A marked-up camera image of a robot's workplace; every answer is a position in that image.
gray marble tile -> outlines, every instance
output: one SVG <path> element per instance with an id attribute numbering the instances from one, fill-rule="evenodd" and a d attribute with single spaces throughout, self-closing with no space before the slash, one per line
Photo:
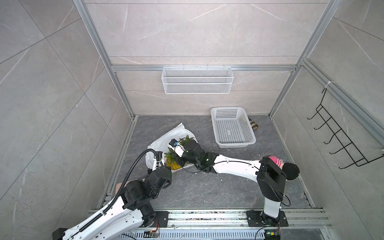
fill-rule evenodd
<path id="1" fill-rule="evenodd" d="M 335 138 L 329 145 L 324 144 L 332 136 L 332 132 L 327 126 L 319 130 L 313 130 L 313 126 L 317 128 L 323 124 L 319 116 L 315 116 L 311 120 L 306 119 L 314 114 L 314 108 L 320 103 L 323 96 L 321 91 L 322 86 L 320 83 L 308 72 L 304 71 L 295 80 L 286 99 L 304 127 L 308 130 L 333 175 L 370 232 L 370 235 L 373 239 L 379 239 L 382 235 L 380 224 L 374 223 L 384 221 L 382 214 L 375 211 L 375 209 L 384 207 L 384 202 L 380 199 L 381 197 L 378 198 L 384 192 L 382 186 L 384 177 L 381 174 L 381 169 L 384 167 L 384 159 L 378 159 L 361 167 L 351 166 L 343 170 L 338 168 L 351 164 L 352 160 L 345 151 L 330 155 L 329 152 L 336 152 L 342 148 L 341 144 Z M 368 160 L 381 156 L 382 147 L 380 144 L 329 93 L 324 97 L 323 106 Z M 338 134 L 338 137 L 340 139 L 346 138 L 344 134 Z M 356 160 L 361 159 L 361 154 L 358 154 L 355 148 L 349 147 L 347 149 Z"/>
<path id="2" fill-rule="evenodd" d="M 119 102 L 108 126 L 121 144 L 131 119 L 122 101 Z"/>
<path id="3" fill-rule="evenodd" d="M 83 91 L 95 81 L 104 64 L 80 19 L 47 38 Z"/>
<path id="4" fill-rule="evenodd" d="M 335 18 L 384 39 L 384 2 L 381 0 L 344 0 Z"/>
<path id="5" fill-rule="evenodd" d="M 330 165 L 286 100 L 275 114 L 274 121 L 278 130 L 285 133 L 285 144 L 300 168 L 300 175 L 315 206 L 324 208 L 337 235 L 344 239 L 370 239 L 369 232 L 339 185 Z"/>
<path id="6" fill-rule="evenodd" d="M 108 124 L 120 102 L 120 97 L 106 69 L 101 72 L 85 94 Z"/>
<path id="7" fill-rule="evenodd" d="M 2 197 L 83 91 L 46 40 L 0 64 L 0 84 Z"/>
<path id="8" fill-rule="evenodd" d="M 281 90 L 290 71 L 234 71 L 231 91 Z"/>
<path id="9" fill-rule="evenodd" d="M 126 91 L 164 91 L 161 71 L 117 72 L 121 85 Z"/>
<path id="10" fill-rule="evenodd" d="M 310 59 L 384 123 L 384 41 L 332 19 Z"/>
<path id="11" fill-rule="evenodd" d="M 183 123 L 196 135 L 199 144 L 206 151 L 217 152 L 228 157 L 261 159 L 271 154 L 287 160 L 281 142 L 268 116 L 250 116 L 258 125 L 255 131 L 256 143 L 245 148 L 221 149 L 215 142 L 211 116 L 139 116 L 127 155 L 123 162 L 118 182 L 125 177 L 136 157 L 154 140 Z M 141 177 L 147 172 L 143 158 L 130 179 Z M 293 208 L 309 207 L 298 181 L 286 183 L 286 194 Z M 229 174 L 197 173 L 179 170 L 172 174 L 172 186 L 160 192 L 152 200 L 154 208 L 258 208 L 263 207 L 262 196 L 257 183 Z"/>
<path id="12" fill-rule="evenodd" d="M 161 71 L 117 72 L 126 91 L 163 91 L 161 74 Z M 231 91 L 281 90 L 289 74 L 289 71 L 233 71 Z"/>
<path id="13" fill-rule="evenodd" d="M 249 114 L 267 114 L 279 90 L 231 91 L 229 94 L 165 94 L 163 91 L 126 91 L 135 114 L 210 115 L 213 107 L 238 106 Z"/>
<path id="14" fill-rule="evenodd" d="M 89 217 L 89 210 L 96 209 L 119 148 L 119 142 L 107 128 L 64 208 L 56 228 L 73 227 Z"/>
<path id="15" fill-rule="evenodd" d="M 299 56 L 254 57 L 126 57 L 110 56 L 112 64 L 296 64 Z"/>
<path id="16" fill-rule="evenodd" d="M 86 3 L 327 3 L 327 0 L 86 0 Z"/>
<path id="17" fill-rule="evenodd" d="M 298 56 L 326 4 L 87 6 L 111 56 Z"/>
<path id="18" fill-rule="evenodd" d="M 0 200 L 2 239 L 48 239 L 107 125 L 84 95 Z"/>
<path id="19" fill-rule="evenodd" d="M 0 63 L 44 38 L 17 0 L 2 0 L 0 10 Z"/>
<path id="20" fill-rule="evenodd" d="M 45 36 L 80 18 L 72 0 L 20 0 Z"/>

gray tile wall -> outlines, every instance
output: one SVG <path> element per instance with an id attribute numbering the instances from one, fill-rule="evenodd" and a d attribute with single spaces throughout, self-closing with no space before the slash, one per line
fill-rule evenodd
<path id="1" fill-rule="evenodd" d="M 326 0 L 88 0 L 112 64 L 296 64 Z M 235 73 L 230 94 L 165 95 L 160 72 L 119 72 L 136 114 L 266 114 L 289 73 Z M 169 102 L 179 101 L 177 106 Z"/>
<path id="2" fill-rule="evenodd" d="M 384 2 L 381 0 L 344 0 L 310 55 L 310 60 L 382 124 L 384 124 L 383 12 Z M 382 184 L 384 177 L 380 171 L 384 167 L 384 159 L 362 167 L 338 169 L 336 166 L 345 166 L 348 162 L 350 163 L 350 160 L 345 152 L 335 155 L 327 154 L 339 146 L 322 144 L 324 137 L 329 137 L 329 132 L 313 130 L 310 122 L 304 118 L 303 113 L 309 112 L 310 106 L 308 103 L 300 104 L 299 102 L 304 98 L 308 101 L 310 86 L 306 87 L 309 83 L 300 78 L 296 81 L 297 87 L 290 89 L 286 99 L 309 135 L 312 136 L 329 169 L 362 222 L 362 224 L 350 224 L 344 228 L 364 229 L 364 232 L 367 229 L 369 235 L 362 237 L 364 239 L 384 239 L 384 186 Z M 368 160 L 383 154 L 383 147 L 337 101 L 332 97 L 329 97 L 329 100 L 326 98 L 326 101 L 333 112 L 333 117 L 338 118 L 338 122 Z M 356 154 L 352 149 L 350 152 L 352 155 Z M 332 214 L 332 218 L 336 217 L 334 220 L 341 219 L 341 215 L 335 213 L 336 211 L 327 212 Z"/>
<path id="3" fill-rule="evenodd" d="M 97 206 L 130 119 L 71 0 L 1 6 L 0 239 L 48 240 Z"/>
<path id="4" fill-rule="evenodd" d="M 344 0 L 310 59 L 384 124 L 384 1 Z"/>
<path id="5" fill-rule="evenodd" d="M 344 0 L 317 43 L 312 60 L 362 107 L 384 124 L 384 2 Z M 383 239 L 384 159 L 361 167 L 349 165 L 340 144 L 328 142 L 328 127 L 315 113 L 323 87 L 305 70 L 296 78 L 274 117 L 317 207 L 324 207 L 341 239 Z M 368 160 L 383 154 L 383 147 L 330 94 L 324 101 L 329 113 Z M 338 135 L 344 144 L 345 136 Z M 349 153 L 360 159 L 358 153 Z"/>
<path id="6" fill-rule="evenodd" d="M 90 0 L 87 6 L 114 64 L 295 64 L 326 3 Z"/>
<path id="7" fill-rule="evenodd" d="M 118 77 L 136 114 L 210 114 L 213 107 L 239 106 L 248 114 L 266 115 L 289 74 L 234 71 L 229 94 L 165 94 L 161 71 L 118 72 Z"/>

black mounting plate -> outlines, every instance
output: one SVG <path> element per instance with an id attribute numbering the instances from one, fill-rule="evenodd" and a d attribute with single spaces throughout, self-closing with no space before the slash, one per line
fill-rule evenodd
<path id="1" fill-rule="evenodd" d="M 168 215 L 169 215 L 169 212 L 167 211 L 155 211 L 156 213 L 156 216 L 155 218 L 157 218 L 159 220 L 159 227 L 167 227 L 168 226 Z M 156 220 L 153 221 L 153 223 L 151 225 L 149 225 L 148 227 L 156 227 Z"/>
<path id="2" fill-rule="evenodd" d="M 262 223 L 262 212 L 263 211 L 246 211 L 248 226 L 250 227 L 265 227 Z M 288 221 L 283 211 L 280 211 L 280 227 L 288 227 Z"/>

pink striped sock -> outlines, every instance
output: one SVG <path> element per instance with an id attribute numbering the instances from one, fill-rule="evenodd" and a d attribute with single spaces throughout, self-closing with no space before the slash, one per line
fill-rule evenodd
<path id="1" fill-rule="evenodd" d="M 279 168 L 283 169 L 283 165 L 284 165 L 283 160 L 281 160 L 281 159 L 279 159 L 279 158 L 277 158 L 277 157 L 275 157 L 275 156 L 270 156 L 269 158 L 270 158 L 274 163 L 276 163 L 276 165 L 277 165 Z"/>

cable tie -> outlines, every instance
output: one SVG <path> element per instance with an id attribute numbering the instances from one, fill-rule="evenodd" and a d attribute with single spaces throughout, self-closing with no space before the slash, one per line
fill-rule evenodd
<path id="1" fill-rule="evenodd" d="M 335 83 L 335 82 L 332 82 L 332 81 L 328 81 L 327 85 L 325 85 L 325 87 L 324 87 L 324 88 L 327 88 L 327 86 L 328 86 L 330 83 Z"/>

